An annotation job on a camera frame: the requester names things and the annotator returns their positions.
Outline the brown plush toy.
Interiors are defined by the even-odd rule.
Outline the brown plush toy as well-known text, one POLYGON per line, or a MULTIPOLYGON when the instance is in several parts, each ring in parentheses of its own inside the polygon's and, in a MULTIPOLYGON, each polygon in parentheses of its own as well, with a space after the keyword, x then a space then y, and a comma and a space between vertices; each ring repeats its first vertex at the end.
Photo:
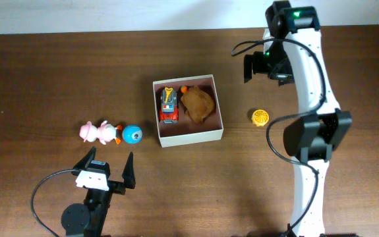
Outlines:
POLYGON ((198 86, 181 86, 181 103, 185 107, 185 115, 195 123, 202 124, 215 110, 214 99, 198 86))

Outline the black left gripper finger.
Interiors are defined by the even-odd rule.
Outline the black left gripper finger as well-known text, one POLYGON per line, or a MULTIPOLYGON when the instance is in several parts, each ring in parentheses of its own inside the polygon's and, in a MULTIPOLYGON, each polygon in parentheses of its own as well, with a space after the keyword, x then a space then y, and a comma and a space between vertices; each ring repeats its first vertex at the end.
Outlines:
POLYGON ((96 148, 92 147, 89 152, 73 167, 76 170, 85 170, 89 164, 94 160, 96 155, 96 148))
POLYGON ((122 173, 123 183, 125 188, 135 189, 136 178, 134 174, 134 155, 133 152, 129 153, 126 165, 122 173))

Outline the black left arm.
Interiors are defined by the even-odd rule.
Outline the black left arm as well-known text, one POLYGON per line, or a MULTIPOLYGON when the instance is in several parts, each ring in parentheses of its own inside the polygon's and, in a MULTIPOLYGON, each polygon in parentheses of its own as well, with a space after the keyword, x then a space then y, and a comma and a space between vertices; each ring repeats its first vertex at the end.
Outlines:
POLYGON ((69 205, 61 216, 61 225, 67 236, 101 236, 112 195, 124 195, 134 189, 133 153, 129 153, 123 169, 123 181, 110 180, 109 164, 95 160, 96 148, 91 150, 73 167, 76 186, 87 190, 82 203, 69 205))

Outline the red grey toy fire truck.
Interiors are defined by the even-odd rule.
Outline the red grey toy fire truck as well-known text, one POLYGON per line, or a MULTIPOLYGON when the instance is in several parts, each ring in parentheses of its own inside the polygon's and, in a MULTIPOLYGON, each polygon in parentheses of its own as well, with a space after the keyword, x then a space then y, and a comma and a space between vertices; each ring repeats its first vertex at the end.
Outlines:
POLYGON ((161 91, 160 102, 160 122, 164 124, 176 124, 179 120, 177 92, 173 88, 165 87, 161 91))

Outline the yellow round toy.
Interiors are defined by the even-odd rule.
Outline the yellow round toy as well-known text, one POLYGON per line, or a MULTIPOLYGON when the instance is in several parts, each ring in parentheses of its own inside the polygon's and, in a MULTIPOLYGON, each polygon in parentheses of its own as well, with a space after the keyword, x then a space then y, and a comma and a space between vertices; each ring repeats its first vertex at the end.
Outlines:
POLYGON ((265 126, 270 119, 269 114, 262 109, 257 109, 252 113, 251 121, 256 126, 265 126))

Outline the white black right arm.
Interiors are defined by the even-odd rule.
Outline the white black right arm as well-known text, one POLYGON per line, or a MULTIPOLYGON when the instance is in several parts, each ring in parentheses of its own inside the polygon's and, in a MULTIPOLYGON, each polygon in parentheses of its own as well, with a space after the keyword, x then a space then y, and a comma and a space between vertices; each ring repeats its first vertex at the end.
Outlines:
POLYGON ((353 120, 342 111, 330 86, 322 55, 320 23, 314 7, 292 7, 275 1, 266 10, 268 27, 262 51, 244 56, 244 79, 265 74, 279 85, 294 84, 299 111, 274 119, 292 120, 283 131, 285 155, 293 165, 294 205, 282 236, 326 236, 323 221, 324 186, 332 153, 353 120))

